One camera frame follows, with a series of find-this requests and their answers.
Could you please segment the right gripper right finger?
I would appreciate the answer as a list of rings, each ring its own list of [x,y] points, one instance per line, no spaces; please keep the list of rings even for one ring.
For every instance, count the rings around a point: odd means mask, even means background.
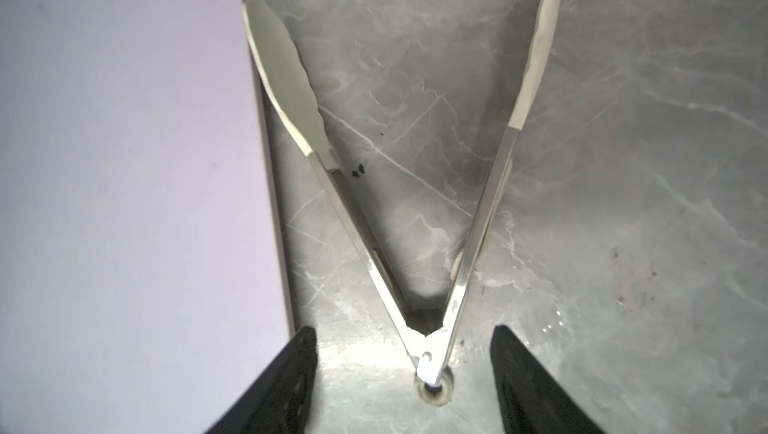
[[[602,431],[507,326],[495,327],[490,355],[505,433]]]

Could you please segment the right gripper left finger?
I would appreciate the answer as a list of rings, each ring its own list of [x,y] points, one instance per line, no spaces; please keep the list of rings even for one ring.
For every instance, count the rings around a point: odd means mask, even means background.
[[[309,420],[317,367],[316,330],[305,326],[208,431],[303,433]]]

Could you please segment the metal tongs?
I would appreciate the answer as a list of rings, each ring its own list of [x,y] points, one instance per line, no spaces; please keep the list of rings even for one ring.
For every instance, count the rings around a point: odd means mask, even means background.
[[[415,390],[427,404],[453,396],[448,371],[462,309],[512,168],[518,135],[532,109],[551,52],[561,0],[540,0],[520,89],[503,131],[477,210],[452,268],[452,285],[436,327],[423,333],[412,323],[405,294],[357,203],[329,141],[317,97],[285,24],[265,0],[244,0],[248,44],[268,99],[331,200],[358,257],[415,368]]]

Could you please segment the purple cutting mat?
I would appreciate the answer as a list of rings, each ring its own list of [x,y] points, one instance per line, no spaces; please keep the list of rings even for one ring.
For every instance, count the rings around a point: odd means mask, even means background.
[[[242,0],[1,0],[1,429],[203,433],[292,335]]]

